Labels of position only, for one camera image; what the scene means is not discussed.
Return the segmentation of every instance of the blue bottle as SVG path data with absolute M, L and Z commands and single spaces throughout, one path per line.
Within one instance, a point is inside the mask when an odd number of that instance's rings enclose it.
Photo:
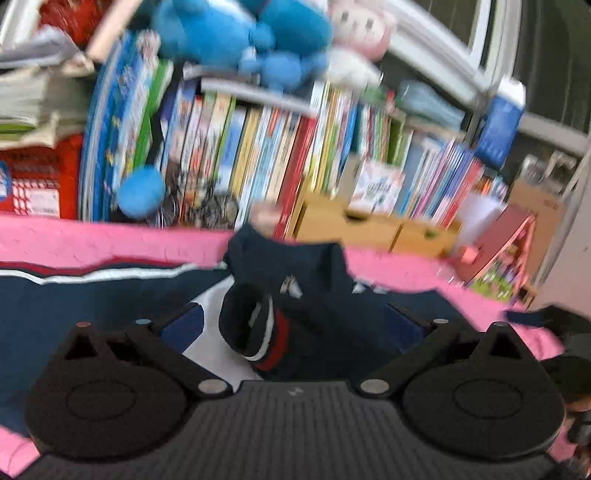
M 500 170 L 511 150 L 525 110 L 525 86 L 503 77 L 483 118 L 475 156 L 490 168 Z

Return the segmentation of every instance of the silver bolt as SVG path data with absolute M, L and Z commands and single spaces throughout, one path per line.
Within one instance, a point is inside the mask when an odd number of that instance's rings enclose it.
M 200 382 L 197 387 L 207 395 L 218 395 L 227 389 L 228 384 L 218 378 L 208 378 Z
M 370 378 L 361 382 L 360 387 L 370 395 L 381 395 L 390 389 L 390 384 L 380 378 Z

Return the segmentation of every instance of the blue ball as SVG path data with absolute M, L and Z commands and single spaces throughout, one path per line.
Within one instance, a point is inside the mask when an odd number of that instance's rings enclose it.
M 164 179 L 154 167 L 143 167 L 127 177 L 119 187 L 117 204 L 123 214 L 133 220 L 143 220 L 154 213 L 166 193 Z

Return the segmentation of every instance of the blue round sticker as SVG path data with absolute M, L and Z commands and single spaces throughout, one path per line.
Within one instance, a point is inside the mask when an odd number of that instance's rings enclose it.
M 6 162 L 0 160 L 0 202 L 8 198 L 12 191 L 12 179 Z

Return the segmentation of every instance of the pink surface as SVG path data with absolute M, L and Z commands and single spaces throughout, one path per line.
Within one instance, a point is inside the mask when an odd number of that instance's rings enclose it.
M 135 257 L 209 267 L 221 259 L 230 237 L 227 232 L 159 231 L 6 215 L 0 216 L 0 261 L 85 267 L 113 257 Z M 402 291 L 438 289 L 479 330 L 504 319 L 505 304 L 437 278 L 442 266 L 437 261 L 353 249 L 346 251 L 346 257 L 351 273 L 363 280 Z M 561 343 L 544 329 L 515 326 L 515 330 L 538 359 L 562 352 Z M 553 450 L 558 457 L 565 458 L 573 449 L 562 440 Z M 18 475 L 37 456 L 29 440 L 0 428 L 0 470 Z

